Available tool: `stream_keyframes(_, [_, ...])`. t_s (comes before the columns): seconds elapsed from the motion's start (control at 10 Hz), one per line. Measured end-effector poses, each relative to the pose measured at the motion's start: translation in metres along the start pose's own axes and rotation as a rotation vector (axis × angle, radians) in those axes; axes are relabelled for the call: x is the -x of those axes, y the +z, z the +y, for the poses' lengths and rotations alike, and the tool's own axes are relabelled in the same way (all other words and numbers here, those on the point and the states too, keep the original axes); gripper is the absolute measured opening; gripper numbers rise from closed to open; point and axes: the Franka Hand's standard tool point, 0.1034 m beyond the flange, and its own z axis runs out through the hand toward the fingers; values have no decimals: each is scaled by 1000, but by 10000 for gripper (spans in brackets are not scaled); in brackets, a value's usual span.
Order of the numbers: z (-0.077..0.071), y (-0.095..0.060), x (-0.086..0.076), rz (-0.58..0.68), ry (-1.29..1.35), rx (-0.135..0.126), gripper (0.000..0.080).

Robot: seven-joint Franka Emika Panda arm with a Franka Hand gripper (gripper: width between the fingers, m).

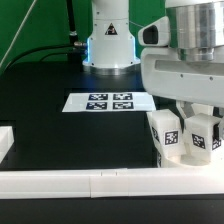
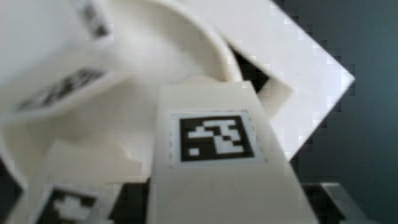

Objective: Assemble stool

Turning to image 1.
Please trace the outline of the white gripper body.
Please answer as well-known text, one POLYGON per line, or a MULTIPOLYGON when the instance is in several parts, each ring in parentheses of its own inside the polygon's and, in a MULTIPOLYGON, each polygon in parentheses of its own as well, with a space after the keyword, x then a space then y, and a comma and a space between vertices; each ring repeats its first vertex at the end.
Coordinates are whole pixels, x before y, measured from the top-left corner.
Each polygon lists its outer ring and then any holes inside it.
POLYGON ((224 108, 224 47, 202 62, 180 61, 172 48, 148 47, 141 53, 141 74, 151 95, 224 108))

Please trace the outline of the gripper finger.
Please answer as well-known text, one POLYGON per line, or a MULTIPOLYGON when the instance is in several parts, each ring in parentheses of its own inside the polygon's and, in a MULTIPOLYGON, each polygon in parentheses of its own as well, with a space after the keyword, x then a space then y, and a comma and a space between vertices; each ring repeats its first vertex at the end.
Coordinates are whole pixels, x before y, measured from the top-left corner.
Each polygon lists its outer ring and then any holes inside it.
POLYGON ((187 119, 194 115, 192 104, 190 102, 177 101, 176 108, 178 109, 178 111, 183 119, 187 119))

